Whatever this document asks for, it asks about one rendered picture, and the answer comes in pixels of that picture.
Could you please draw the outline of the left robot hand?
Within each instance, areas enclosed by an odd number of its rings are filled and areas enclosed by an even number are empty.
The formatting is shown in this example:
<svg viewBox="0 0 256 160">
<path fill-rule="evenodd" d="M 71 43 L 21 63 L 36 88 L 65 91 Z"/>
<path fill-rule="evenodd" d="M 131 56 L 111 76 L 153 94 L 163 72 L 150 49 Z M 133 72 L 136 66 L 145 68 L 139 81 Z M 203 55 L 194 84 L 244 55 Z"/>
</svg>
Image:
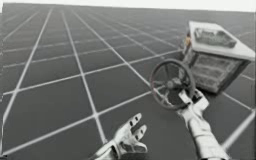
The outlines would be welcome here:
<svg viewBox="0 0 256 160">
<path fill-rule="evenodd" d="M 113 141 L 120 155 L 148 152 L 147 146 L 141 142 L 141 139 L 144 137 L 147 131 L 147 126 L 142 125 L 135 131 L 132 131 L 132 129 L 136 127 L 141 119 L 142 114 L 137 113 L 129 118 L 116 131 Z"/>
</svg>

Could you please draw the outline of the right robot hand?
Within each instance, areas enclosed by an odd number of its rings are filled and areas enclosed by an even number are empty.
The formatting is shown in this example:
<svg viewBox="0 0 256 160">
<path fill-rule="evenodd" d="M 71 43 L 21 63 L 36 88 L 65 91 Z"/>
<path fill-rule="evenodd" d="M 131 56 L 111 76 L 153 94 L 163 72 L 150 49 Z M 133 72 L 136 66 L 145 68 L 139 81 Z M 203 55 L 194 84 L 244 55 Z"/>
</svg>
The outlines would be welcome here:
<svg viewBox="0 0 256 160">
<path fill-rule="evenodd" d="M 203 119 L 203 112 L 209 106 L 209 101 L 200 90 L 196 89 L 192 98 L 185 91 L 181 91 L 179 97 L 185 103 L 185 106 L 177 111 L 180 116 L 185 120 Z"/>
</svg>

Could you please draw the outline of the dark steering wheel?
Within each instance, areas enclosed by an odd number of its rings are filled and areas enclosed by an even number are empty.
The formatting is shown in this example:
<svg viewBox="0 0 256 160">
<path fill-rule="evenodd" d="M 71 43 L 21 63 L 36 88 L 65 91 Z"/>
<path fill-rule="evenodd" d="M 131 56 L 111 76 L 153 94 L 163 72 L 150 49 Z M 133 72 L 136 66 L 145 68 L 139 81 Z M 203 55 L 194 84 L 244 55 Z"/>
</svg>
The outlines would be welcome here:
<svg viewBox="0 0 256 160">
<path fill-rule="evenodd" d="M 186 97 L 195 96 L 196 84 L 189 67 L 177 59 L 158 63 L 150 75 L 150 89 L 156 102 L 168 110 L 180 110 L 188 106 Z"/>
</svg>

